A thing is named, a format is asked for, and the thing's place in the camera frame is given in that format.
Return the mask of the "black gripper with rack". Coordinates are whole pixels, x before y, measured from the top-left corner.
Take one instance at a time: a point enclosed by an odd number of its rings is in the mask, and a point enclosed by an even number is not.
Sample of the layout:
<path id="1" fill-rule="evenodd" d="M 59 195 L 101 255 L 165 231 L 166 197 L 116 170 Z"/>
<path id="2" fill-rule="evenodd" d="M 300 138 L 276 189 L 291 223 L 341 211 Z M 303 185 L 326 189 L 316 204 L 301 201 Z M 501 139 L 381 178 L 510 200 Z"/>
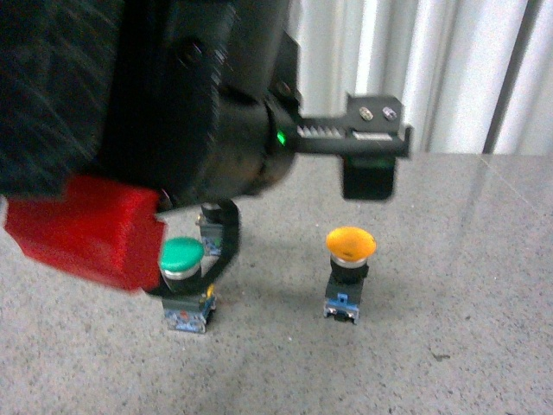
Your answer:
<path id="1" fill-rule="evenodd" d="M 412 127 L 404 106 L 391 95 L 346 97 L 333 117 L 303 117 L 297 97 L 270 96 L 268 159 L 295 154 L 343 158 L 342 195 L 347 200 L 385 201 L 394 192 L 396 159 L 410 154 Z"/>

